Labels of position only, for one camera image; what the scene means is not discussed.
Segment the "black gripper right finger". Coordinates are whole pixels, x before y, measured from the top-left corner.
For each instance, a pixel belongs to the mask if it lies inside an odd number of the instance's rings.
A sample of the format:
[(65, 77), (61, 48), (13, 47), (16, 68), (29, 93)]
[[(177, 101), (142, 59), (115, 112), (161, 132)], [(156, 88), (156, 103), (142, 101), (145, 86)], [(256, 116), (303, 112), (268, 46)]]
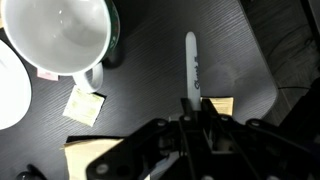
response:
[(218, 120), (220, 115), (209, 99), (201, 100), (201, 118), (203, 121)]

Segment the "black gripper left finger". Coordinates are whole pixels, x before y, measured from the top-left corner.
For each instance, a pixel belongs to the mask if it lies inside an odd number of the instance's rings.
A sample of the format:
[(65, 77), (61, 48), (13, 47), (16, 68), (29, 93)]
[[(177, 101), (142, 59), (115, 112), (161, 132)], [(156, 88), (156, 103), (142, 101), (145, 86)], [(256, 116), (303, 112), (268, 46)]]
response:
[(188, 98), (181, 98), (181, 105), (183, 108), (184, 120), (191, 121), (193, 118), (193, 109)]

